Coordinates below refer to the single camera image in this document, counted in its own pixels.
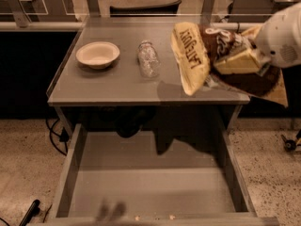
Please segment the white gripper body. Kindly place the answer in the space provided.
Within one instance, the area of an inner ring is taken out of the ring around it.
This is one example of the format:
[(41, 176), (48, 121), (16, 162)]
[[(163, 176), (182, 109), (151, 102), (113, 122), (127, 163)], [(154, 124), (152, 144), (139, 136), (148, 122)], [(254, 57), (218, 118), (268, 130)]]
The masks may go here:
[(273, 66), (285, 69), (301, 64), (301, 3), (275, 13), (261, 27), (255, 44)]

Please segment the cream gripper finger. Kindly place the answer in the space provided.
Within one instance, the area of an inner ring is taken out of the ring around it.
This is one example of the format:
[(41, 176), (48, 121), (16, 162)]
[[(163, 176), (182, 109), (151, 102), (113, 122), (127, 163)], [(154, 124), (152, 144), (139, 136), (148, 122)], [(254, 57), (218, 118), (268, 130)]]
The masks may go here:
[(241, 35), (243, 37), (250, 37), (250, 38), (254, 38), (258, 35), (259, 31), (261, 30), (261, 25), (260, 24), (257, 24), (257, 25), (254, 25), (250, 28), (248, 28), (247, 30), (243, 31), (241, 33)]
[(213, 69), (220, 74), (257, 73), (271, 58), (258, 48), (244, 46), (229, 49), (217, 49), (217, 57)]

